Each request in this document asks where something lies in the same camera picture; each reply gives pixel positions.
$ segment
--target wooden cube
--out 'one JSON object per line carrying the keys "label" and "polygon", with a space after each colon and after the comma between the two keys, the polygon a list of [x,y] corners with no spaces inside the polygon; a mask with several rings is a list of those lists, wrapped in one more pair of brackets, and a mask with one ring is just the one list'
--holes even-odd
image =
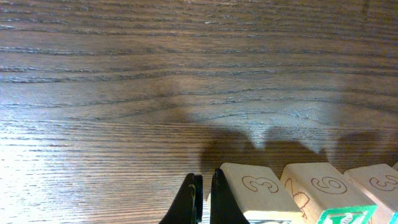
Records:
{"label": "wooden cube", "polygon": [[372,224],[398,223],[398,171],[379,164],[347,170],[344,176],[377,204]]}
{"label": "wooden cube", "polygon": [[280,181],[305,223],[366,223],[377,207],[328,162],[289,164]]}
{"label": "wooden cube", "polygon": [[249,222],[302,222],[300,209],[270,168],[233,163],[224,163],[220,168]]}
{"label": "wooden cube", "polygon": [[398,162],[392,168],[394,168],[395,170],[398,170]]}

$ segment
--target black object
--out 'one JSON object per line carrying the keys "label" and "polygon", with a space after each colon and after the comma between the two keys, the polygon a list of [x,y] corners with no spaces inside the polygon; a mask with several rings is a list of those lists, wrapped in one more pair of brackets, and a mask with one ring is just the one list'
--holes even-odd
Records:
{"label": "black object", "polygon": [[160,224],[201,222],[203,211],[203,177],[187,174],[165,217]]}
{"label": "black object", "polygon": [[223,170],[216,169],[211,181],[210,224],[249,224],[235,201]]}

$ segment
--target green painted block face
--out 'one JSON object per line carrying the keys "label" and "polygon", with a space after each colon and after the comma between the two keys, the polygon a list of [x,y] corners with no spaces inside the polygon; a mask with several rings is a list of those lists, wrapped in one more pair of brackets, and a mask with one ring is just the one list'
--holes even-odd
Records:
{"label": "green painted block face", "polygon": [[398,212],[396,212],[396,213],[392,216],[392,218],[391,218],[391,220],[390,220],[390,224],[398,224]]}
{"label": "green painted block face", "polygon": [[322,213],[318,224],[366,224],[376,209],[377,205],[331,208]]}

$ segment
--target wooden table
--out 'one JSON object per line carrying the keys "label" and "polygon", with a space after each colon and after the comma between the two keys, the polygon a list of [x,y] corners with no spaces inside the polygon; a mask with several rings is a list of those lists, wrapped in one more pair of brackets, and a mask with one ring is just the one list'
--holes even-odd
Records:
{"label": "wooden table", "polygon": [[157,223],[222,162],[398,156],[394,1],[0,1],[0,223]]}

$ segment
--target wood grain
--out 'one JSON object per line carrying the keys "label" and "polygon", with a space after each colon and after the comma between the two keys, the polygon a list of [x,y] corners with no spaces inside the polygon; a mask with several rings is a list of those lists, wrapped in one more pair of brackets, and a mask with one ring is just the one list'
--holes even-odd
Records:
{"label": "wood grain", "polygon": [[0,0],[0,220],[157,222],[222,162],[393,165],[397,7]]}
{"label": "wood grain", "polygon": [[[211,175],[225,161],[267,166],[280,177],[293,162],[330,161],[343,172],[391,166],[398,155],[396,129],[368,130],[375,139],[355,137],[363,131],[355,128],[300,130],[254,128],[262,134],[249,140],[200,124],[1,121],[0,217],[5,223],[156,223],[186,173],[204,176],[207,198]],[[308,139],[322,151],[301,144]]]}

